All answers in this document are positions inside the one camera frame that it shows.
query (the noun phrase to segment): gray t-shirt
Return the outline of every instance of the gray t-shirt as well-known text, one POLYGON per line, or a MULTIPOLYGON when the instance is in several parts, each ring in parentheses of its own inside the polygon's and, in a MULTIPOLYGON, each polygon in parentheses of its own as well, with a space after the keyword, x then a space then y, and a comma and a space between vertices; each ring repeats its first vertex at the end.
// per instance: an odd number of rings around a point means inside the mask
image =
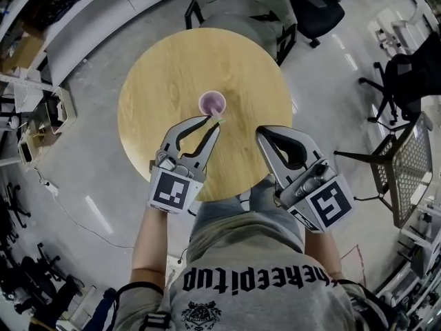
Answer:
POLYGON ((151 283, 120 290, 115 331, 150 330, 158 314, 170 316, 169 330, 369 330, 353 308, 366 299, 362 289, 334 281, 299 239, 258 213, 202 229, 187 260, 164 293, 151 283))

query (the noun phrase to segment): sticker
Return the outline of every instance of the sticker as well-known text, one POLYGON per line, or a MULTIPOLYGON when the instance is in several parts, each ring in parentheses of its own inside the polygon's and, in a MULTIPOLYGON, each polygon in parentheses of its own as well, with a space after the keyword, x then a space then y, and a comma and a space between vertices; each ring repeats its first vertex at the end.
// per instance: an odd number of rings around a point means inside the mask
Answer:
POLYGON ((188 180, 162 172, 153 200, 182 210, 185 205, 189 185, 190 182, 188 180))
POLYGON ((312 222, 308 218, 303 216, 303 214, 301 214, 295 208, 291 211, 291 214, 294 217, 296 217, 306 228, 308 228, 312 232, 319 231, 319 229, 314 224, 312 224, 312 222))
POLYGON ((320 188, 320 191, 307 197, 307 200, 326 228, 352 209, 337 181, 320 188))

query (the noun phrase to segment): jeans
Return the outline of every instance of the jeans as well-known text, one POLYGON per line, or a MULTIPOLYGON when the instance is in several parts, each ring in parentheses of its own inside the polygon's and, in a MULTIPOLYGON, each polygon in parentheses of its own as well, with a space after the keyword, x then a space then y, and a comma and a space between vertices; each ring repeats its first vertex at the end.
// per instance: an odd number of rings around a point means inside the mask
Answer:
MULTIPOLYGON (((83 331, 103 331, 107 314, 113 305, 115 298, 103 298, 95 309, 92 318, 84 327, 83 331)), ((112 330, 112 324, 109 325, 107 331, 112 330)))

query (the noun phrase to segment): cardboard box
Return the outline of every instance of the cardboard box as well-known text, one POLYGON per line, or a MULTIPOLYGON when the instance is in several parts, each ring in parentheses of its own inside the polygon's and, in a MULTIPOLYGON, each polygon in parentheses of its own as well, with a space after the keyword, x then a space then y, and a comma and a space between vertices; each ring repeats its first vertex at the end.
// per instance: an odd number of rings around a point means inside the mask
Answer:
POLYGON ((21 38, 14 54, 0 64, 2 73, 15 68, 28 69, 44 44, 43 35, 29 27, 24 27, 25 37, 21 38))

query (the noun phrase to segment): cup rim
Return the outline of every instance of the cup rim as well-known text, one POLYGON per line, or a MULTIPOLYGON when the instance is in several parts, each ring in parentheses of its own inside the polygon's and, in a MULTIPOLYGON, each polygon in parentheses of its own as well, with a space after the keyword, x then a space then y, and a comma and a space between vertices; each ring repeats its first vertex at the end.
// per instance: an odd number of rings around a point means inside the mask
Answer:
POLYGON ((203 98, 204 98, 207 94, 209 94, 209 93, 216 93, 217 95, 220 95, 220 96, 222 97, 222 99, 223 99, 223 103, 224 103, 224 107, 223 107, 223 109, 222 109, 221 114, 224 113, 225 109, 227 109, 227 100, 225 99, 225 96, 224 96, 222 93, 220 93, 219 91, 215 91, 215 90, 210 90, 210 91, 204 92, 204 93, 202 93, 202 95, 199 97, 198 106, 199 106, 199 110, 201 111, 201 113, 204 114, 204 115, 209 115, 209 114, 206 114, 206 113, 203 112, 203 110, 202 110, 202 106, 201 106, 201 101, 202 101, 203 98))

